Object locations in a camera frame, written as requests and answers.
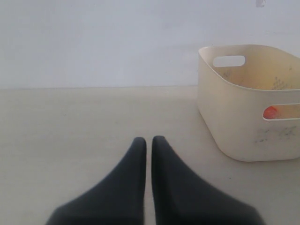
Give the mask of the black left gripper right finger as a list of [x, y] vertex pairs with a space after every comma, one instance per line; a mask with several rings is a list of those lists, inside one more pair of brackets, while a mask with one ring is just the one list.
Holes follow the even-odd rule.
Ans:
[[258, 211], [213, 187], [175, 153], [152, 140], [151, 181], [158, 225], [263, 225]]

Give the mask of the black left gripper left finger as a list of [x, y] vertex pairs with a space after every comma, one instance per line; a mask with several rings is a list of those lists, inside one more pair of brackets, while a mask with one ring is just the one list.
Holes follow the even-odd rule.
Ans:
[[147, 145], [136, 137], [123, 159], [96, 186], [58, 207], [48, 225], [142, 225]]

